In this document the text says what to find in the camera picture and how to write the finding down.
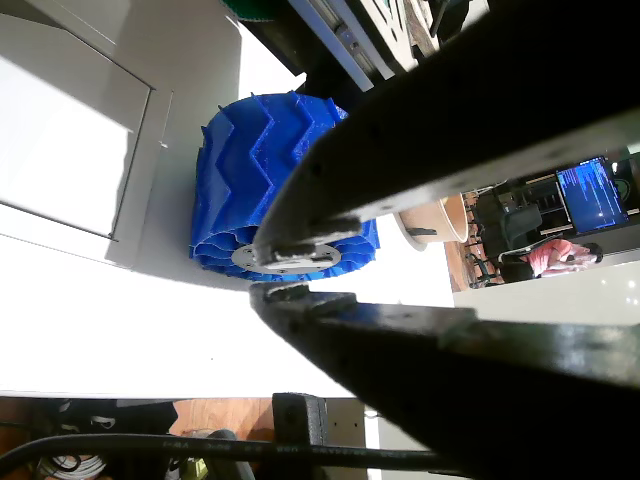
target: desk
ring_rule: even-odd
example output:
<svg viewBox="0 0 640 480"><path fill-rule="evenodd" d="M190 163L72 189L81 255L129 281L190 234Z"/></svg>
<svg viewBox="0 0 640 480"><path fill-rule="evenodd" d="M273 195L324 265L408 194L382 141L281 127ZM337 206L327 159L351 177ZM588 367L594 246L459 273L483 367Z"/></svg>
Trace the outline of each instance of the desk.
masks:
<svg viewBox="0 0 640 480"><path fill-rule="evenodd" d="M33 1L65 5L77 16L68 25L93 26L121 47L125 66L174 95L132 269L0 236L0 394L350 396L263 324L246 282L203 271L187 255L200 126L218 104L287 91L301 79L238 31L215 1L113 0L108 8L102 0ZM228 48L238 38L239 53ZM239 62L230 58L238 54ZM313 288L355 291L361 301L452 306L443 245L409 261L388 240L397 233L393 217L379 227L375 263Z"/></svg>

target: monitor screen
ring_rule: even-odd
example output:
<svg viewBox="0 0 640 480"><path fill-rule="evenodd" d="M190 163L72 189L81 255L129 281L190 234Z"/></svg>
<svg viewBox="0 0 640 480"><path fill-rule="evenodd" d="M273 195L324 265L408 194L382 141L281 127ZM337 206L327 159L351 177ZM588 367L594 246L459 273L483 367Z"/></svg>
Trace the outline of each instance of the monitor screen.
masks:
<svg viewBox="0 0 640 480"><path fill-rule="evenodd" d="M611 227L629 220L620 203L618 190L605 168L603 157L560 170L556 176L577 233Z"/></svg>

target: blue wheel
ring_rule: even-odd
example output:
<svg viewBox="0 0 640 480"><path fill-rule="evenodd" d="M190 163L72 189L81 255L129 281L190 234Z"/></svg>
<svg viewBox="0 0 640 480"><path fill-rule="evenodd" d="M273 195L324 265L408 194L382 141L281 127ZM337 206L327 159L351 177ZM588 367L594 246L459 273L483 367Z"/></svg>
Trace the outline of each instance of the blue wheel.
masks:
<svg viewBox="0 0 640 480"><path fill-rule="evenodd" d="M346 115L332 100L294 92L251 96L221 108L202 128L191 258L205 269L253 281L335 277L373 260L380 247L375 220L363 224L361 235L325 247L327 261L319 261L320 267L275 271L251 261L253 237L285 180Z"/></svg>

